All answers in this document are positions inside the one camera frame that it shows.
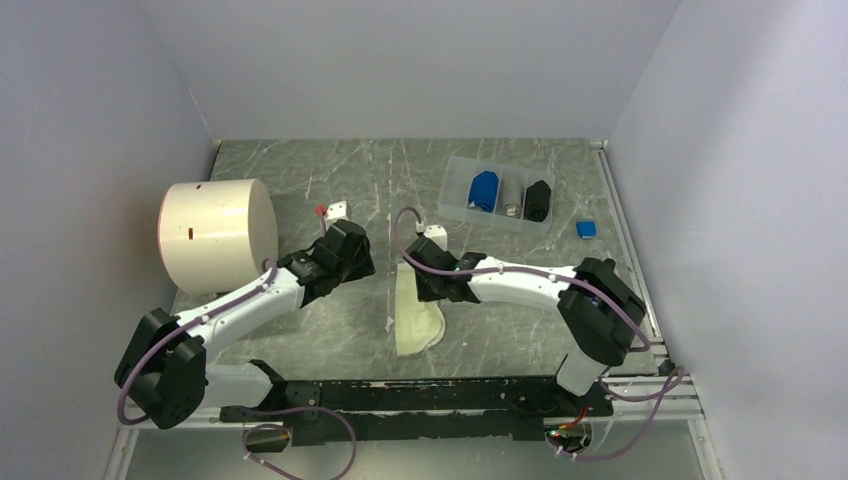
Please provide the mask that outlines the cream yellow underwear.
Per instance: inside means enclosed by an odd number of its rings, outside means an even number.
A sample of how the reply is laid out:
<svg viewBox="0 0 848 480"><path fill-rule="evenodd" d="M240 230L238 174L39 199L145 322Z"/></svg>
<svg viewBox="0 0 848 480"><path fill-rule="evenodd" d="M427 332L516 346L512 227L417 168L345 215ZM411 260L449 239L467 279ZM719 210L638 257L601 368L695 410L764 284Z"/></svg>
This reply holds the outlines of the cream yellow underwear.
<svg viewBox="0 0 848 480"><path fill-rule="evenodd" d="M418 299L415 272L407 263L397 265L394 313L395 345L399 357L425 351L443 338L444 314L437 301Z"/></svg>

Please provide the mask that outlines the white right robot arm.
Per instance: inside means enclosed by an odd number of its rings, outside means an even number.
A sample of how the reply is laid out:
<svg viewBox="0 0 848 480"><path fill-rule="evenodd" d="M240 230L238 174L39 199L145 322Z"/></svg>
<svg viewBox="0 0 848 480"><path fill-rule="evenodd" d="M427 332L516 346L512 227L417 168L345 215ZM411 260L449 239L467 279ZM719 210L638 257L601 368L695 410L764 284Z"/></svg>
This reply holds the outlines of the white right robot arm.
<svg viewBox="0 0 848 480"><path fill-rule="evenodd" d="M559 315L575 345L566 354L549 389L552 407L572 415L608 370L623 364L633 341L650 343L641 325L643 299L616 273L612 259L584 258L572 267L536 267L467 252L455 257L420 235L403 257L416 275L422 301L507 303Z"/></svg>

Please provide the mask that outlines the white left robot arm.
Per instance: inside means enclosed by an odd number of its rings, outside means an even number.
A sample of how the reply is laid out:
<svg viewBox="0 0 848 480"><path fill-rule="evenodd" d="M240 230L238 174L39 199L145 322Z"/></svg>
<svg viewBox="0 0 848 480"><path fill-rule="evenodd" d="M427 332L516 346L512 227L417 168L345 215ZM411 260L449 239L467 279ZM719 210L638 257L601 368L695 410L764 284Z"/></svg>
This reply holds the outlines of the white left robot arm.
<svg viewBox="0 0 848 480"><path fill-rule="evenodd" d="M370 242L361 226L338 220L307 249L267 259L262 269L210 303L176 315L157 308L142 317L114 375L121 424L151 421L170 429L203 408L272 420L291 407L287 381L266 362L209 360L267 322L373 275Z"/></svg>

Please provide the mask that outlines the grey rolled underwear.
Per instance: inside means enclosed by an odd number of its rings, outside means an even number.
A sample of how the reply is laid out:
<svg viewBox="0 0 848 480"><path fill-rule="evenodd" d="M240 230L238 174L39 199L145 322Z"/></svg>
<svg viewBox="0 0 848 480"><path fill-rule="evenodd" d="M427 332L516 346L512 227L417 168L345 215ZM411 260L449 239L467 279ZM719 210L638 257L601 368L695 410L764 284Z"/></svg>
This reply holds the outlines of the grey rolled underwear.
<svg viewBox="0 0 848 480"><path fill-rule="evenodd" d="M500 204L506 216L518 218L522 212L524 183L518 176L505 177L501 182Z"/></svg>

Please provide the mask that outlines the black striped rolled underwear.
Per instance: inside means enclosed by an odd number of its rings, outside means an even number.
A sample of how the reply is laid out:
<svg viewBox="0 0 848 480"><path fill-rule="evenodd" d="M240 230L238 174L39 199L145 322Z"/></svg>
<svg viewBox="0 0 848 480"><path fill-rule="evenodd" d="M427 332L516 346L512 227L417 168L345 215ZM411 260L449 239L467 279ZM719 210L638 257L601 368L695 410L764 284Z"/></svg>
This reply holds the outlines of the black striped rolled underwear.
<svg viewBox="0 0 848 480"><path fill-rule="evenodd" d="M544 180L538 180L525 190L523 217L532 222L543 222L550 212L552 189Z"/></svg>

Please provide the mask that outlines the clear plastic divided tray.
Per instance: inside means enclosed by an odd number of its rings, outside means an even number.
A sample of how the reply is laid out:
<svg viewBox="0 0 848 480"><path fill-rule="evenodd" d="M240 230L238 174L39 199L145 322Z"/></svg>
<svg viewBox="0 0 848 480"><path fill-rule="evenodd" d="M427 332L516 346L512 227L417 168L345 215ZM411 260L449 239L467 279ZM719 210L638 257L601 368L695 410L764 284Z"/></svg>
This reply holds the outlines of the clear plastic divided tray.
<svg viewBox="0 0 848 480"><path fill-rule="evenodd" d="M437 203L441 218L544 235L553 223L556 176L520 166L451 156Z"/></svg>

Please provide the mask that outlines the cream cylindrical container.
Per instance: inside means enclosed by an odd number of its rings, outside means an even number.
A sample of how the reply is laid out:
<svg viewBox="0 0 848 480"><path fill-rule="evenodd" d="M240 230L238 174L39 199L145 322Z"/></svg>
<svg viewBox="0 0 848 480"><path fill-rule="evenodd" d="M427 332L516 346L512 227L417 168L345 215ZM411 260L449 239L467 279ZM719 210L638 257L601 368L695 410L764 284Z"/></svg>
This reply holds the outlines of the cream cylindrical container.
<svg viewBox="0 0 848 480"><path fill-rule="evenodd" d="M172 185L161 203L157 239L170 279L192 295L238 289L279 253L276 214L258 179Z"/></svg>

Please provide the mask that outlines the small blue block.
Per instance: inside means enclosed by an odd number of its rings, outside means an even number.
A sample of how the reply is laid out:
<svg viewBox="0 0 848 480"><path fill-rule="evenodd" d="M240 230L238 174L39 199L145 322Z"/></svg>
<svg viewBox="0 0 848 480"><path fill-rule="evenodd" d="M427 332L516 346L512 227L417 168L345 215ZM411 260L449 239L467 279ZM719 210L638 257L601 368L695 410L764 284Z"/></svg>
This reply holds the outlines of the small blue block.
<svg viewBox="0 0 848 480"><path fill-rule="evenodd" d="M592 239L597 236L597 226L594 221L578 221L575 228L578 237L581 239Z"/></svg>

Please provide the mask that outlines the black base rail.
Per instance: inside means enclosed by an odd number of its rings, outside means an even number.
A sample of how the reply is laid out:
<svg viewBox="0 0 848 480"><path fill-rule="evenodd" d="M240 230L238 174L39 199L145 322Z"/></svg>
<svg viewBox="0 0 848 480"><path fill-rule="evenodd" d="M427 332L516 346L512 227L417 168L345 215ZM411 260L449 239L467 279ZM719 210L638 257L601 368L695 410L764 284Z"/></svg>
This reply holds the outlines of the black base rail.
<svg viewBox="0 0 848 480"><path fill-rule="evenodd" d="M255 407L228 405L223 423L276 423L295 446L346 441L508 437L541 441L560 424L609 417L598 385L584 396L546 375L413 380L285 380L267 363L269 397Z"/></svg>

